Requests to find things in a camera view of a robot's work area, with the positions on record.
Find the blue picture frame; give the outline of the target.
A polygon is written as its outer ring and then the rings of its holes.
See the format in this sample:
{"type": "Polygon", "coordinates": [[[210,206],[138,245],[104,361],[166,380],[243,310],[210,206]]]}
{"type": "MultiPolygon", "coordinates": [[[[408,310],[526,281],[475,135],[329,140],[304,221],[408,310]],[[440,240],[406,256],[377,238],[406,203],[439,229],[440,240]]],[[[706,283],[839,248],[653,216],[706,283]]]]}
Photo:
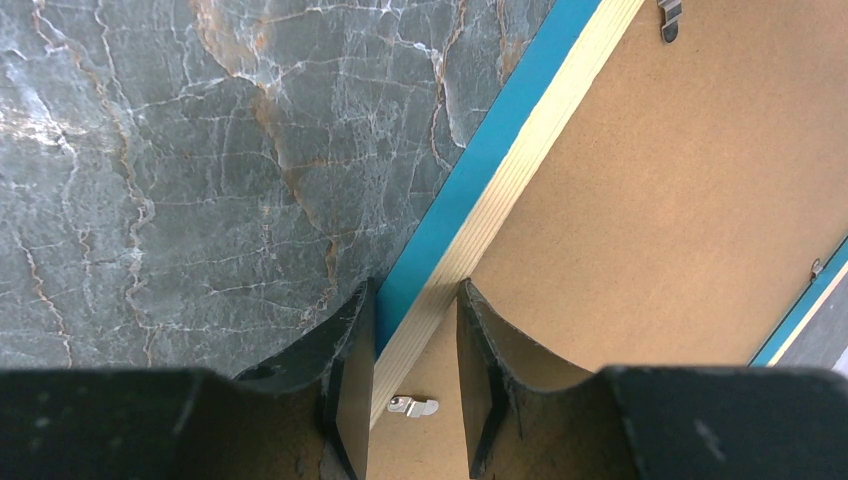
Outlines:
{"type": "Polygon", "coordinates": [[[744,364],[846,275],[846,3],[682,5],[666,44],[654,1],[555,3],[380,292],[369,478],[468,475],[463,279],[594,370],[744,364]]]}

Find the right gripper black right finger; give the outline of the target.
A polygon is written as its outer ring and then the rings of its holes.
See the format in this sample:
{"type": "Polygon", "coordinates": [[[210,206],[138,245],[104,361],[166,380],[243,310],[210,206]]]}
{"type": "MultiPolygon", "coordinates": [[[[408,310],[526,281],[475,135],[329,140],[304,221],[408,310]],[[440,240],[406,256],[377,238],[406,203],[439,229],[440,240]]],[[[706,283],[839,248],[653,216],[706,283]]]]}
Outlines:
{"type": "Polygon", "coordinates": [[[470,280],[457,355],[473,479],[843,479],[847,381],[813,368],[573,364],[470,280]]]}

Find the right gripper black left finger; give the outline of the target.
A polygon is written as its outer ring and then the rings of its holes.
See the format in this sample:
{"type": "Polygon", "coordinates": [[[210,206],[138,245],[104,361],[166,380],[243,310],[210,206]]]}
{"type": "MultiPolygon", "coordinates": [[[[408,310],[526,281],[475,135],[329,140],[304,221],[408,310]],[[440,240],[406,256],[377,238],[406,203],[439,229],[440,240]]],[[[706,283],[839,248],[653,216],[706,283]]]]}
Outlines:
{"type": "Polygon", "coordinates": [[[375,288],[234,377],[206,368],[5,369],[5,479],[362,479],[375,288]]]}

